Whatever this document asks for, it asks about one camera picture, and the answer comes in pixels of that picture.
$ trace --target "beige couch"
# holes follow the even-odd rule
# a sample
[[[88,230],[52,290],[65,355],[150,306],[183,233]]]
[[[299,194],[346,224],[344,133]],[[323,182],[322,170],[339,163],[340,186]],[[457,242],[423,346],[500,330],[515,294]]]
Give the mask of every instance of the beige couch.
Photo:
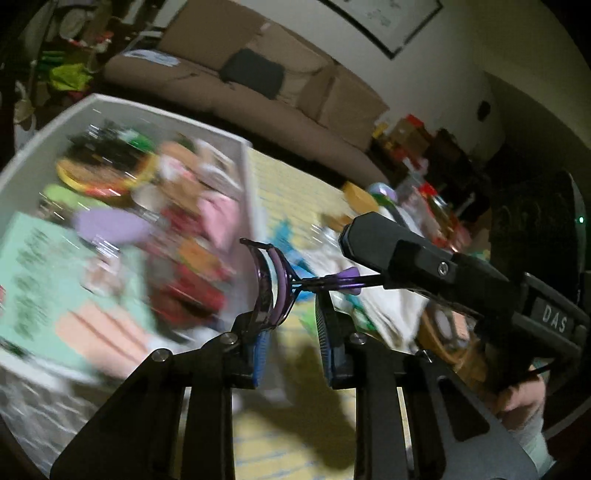
[[[276,99],[220,80],[218,72],[242,48],[285,67]],[[180,64],[118,55],[106,65],[105,80],[212,113],[361,186],[387,181],[364,153],[374,121],[387,107],[353,73],[293,32],[230,0],[189,0],[158,50]]]

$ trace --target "white cloth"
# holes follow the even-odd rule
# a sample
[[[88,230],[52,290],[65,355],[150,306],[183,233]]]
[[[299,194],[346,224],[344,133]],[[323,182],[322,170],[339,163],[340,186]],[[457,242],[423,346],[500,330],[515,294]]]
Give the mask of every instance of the white cloth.
[[[176,65],[181,63],[178,58],[155,50],[130,50],[125,52],[123,56],[148,60],[166,67],[176,67]]]
[[[314,250],[300,252],[315,275],[338,273],[355,266],[361,275],[375,274],[363,265],[345,258],[328,243]],[[409,290],[384,290],[382,287],[364,288],[358,297],[368,317],[386,344],[401,352],[410,352],[414,347],[421,313],[427,299]]]

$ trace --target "picture frame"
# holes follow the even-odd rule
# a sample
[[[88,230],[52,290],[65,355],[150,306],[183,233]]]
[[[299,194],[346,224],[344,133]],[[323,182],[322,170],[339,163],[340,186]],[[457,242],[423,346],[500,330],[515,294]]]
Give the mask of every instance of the picture frame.
[[[440,0],[319,0],[393,59],[437,15]]]

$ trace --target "yellow mat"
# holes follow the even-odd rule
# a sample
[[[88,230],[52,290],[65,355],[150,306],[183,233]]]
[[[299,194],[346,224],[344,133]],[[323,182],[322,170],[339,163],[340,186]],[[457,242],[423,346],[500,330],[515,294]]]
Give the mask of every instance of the yellow mat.
[[[293,244],[309,244],[319,215],[348,211],[340,190],[284,163],[250,150],[270,237],[287,218]],[[314,316],[312,301],[296,304],[278,329],[285,356],[289,407],[246,409],[234,419],[238,480],[341,480],[353,477],[355,391],[335,392],[324,381],[318,340],[300,321]]]

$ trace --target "screw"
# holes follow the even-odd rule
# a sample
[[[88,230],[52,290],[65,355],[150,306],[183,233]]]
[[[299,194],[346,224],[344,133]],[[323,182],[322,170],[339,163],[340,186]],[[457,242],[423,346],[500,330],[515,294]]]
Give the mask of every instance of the screw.
[[[445,262],[441,262],[437,267],[437,273],[439,273],[442,277],[445,277],[447,272],[449,272],[449,265],[447,265]]]
[[[159,348],[158,350],[154,350],[152,352],[152,360],[155,362],[164,362],[171,354],[170,350],[166,350],[166,348]]]
[[[367,337],[364,333],[355,332],[351,333],[349,341],[355,345],[363,345],[365,342],[367,342]]]
[[[234,345],[238,341],[238,336],[232,332],[226,332],[220,335],[220,342],[224,345]]]

